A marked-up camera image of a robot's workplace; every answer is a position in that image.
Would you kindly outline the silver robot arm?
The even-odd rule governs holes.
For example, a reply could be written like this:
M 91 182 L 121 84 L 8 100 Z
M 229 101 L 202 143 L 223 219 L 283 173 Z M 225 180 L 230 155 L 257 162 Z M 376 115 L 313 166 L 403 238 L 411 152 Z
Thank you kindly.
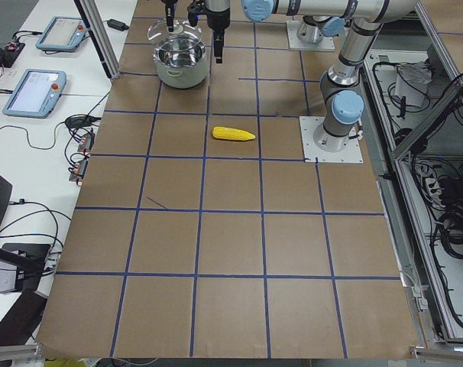
M 199 16 L 207 18 L 207 25 L 212 29 L 214 57 L 216 63 L 223 61 L 225 29 L 231 21 L 230 1 L 192 1 L 187 7 L 188 20 L 195 27 Z M 241 1 L 241 7 L 246 18 L 253 22 L 267 19 L 278 9 L 277 1 Z M 323 37 L 334 37 L 343 30 L 345 19 L 327 16 L 304 16 L 306 29 L 317 28 Z
M 414 1 L 243 1 L 241 7 L 254 22 L 272 14 L 352 20 L 336 63 L 321 78 L 327 113 L 313 133 L 316 146 L 336 153 L 345 148 L 349 133 L 364 110 L 363 99 L 352 90 L 358 81 L 360 66 L 383 24 L 402 18 L 415 4 Z

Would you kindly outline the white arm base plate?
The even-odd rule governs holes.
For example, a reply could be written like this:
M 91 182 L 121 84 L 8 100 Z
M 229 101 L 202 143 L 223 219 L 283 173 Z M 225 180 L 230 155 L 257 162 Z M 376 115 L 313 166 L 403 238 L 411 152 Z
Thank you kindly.
M 345 137 L 333 137 L 324 130 L 324 117 L 300 116 L 299 126 L 305 162 L 362 164 L 359 137 L 354 126 Z
M 287 21 L 289 49 L 315 52 L 333 52 L 335 43 L 332 37 L 322 35 L 318 27 L 304 21 Z

